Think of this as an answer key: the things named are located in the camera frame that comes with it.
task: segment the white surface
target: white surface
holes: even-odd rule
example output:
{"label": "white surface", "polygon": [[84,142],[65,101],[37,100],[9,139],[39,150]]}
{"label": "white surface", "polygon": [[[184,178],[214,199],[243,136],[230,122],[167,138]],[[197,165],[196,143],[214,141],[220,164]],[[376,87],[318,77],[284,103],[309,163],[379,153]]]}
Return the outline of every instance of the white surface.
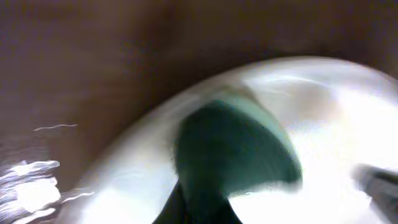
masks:
{"label": "white surface", "polygon": [[243,223],[379,222],[350,178],[358,163],[398,170],[396,84],[370,68],[315,57],[227,72],[146,116],[82,183],[99,193],[81,222],[153,222],[177,181],[170,142],[175,125],[223,86],[253,91],[287,130],[303,164],[303,188],[296,194],[263,190],[231,197]]}

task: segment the brown surface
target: brown surface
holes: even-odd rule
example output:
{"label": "brown surface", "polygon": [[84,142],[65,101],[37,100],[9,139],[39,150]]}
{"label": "brown surface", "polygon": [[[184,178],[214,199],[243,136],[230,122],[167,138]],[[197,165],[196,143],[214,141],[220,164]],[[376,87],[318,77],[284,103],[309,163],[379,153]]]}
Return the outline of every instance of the brown surface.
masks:
{"label": "brown surface", "polygon": [[[134,120],[229,68],[326,55],[398,75],[398,4],[367,2],[2,1],[0,142],[49,149],[68,190]],[[61,123],[79,126],[32,131]]]}

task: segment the dark green object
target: dark green object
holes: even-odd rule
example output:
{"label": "dark green object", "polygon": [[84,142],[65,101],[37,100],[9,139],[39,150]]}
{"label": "dark green object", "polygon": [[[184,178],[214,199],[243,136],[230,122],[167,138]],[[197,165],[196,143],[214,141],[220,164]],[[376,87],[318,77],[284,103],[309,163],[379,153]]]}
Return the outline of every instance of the dark green object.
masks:
{"label": "dark green object", "polygon": [[182,122],[175,166],[190,223],[240,223],[229,195],[302,176],[278,122],[241,95],[213,100]]}

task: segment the green sponge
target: green sponge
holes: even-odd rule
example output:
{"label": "green sponge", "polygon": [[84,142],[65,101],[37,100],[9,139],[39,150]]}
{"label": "green sponge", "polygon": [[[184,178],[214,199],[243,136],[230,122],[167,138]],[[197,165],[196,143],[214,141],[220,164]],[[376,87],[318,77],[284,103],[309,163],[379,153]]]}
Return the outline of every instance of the green sponge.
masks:
{"label": "green sponge", "polygon": [[181,123],[175,166],[195,223],[211,223],[233,193],[302,177],[294,147],[277,120],[238,94],[209,102]]}

